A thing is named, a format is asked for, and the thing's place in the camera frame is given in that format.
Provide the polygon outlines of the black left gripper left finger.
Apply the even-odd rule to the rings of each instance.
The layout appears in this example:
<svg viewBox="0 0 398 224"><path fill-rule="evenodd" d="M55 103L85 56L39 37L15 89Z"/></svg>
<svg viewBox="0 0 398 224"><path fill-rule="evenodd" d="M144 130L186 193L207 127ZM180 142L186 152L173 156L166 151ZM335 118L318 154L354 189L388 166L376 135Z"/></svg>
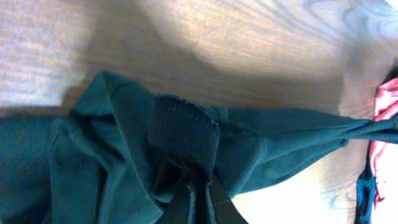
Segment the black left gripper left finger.
<svg viewBox="0 0 398 224"><path fill-rule="evenodd" d="M157 224L194 224L196 197L195 186L183 180L174 188L174 197Z"/></svg>

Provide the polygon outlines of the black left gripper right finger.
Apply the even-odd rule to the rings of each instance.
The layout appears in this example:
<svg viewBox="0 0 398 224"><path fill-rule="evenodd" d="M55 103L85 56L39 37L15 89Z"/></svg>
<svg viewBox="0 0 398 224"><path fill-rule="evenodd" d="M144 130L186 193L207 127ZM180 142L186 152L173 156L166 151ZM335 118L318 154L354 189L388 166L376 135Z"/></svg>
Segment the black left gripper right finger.
<svg viewBox="0 0 398 224"><path fill-rule="evenodd" d="M217 179L206 184L207 223L210 224L248 224L237 211L226 191Z"/></svg>

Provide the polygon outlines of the black polo shirt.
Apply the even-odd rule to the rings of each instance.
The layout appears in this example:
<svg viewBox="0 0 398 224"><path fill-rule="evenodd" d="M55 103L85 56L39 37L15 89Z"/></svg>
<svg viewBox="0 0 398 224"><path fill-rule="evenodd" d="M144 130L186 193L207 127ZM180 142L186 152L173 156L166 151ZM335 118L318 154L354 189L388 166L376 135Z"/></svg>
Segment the black polo shirt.
<svg viewBox="0 0 398 224"><path fill-rule="evenodd" d="M189 180L194 223L207 223L212 179L231 199L293 177L350 139L396 143L397 117L201 107L101 72L65 116L1 119L1 220L157 223Z"/></svg>

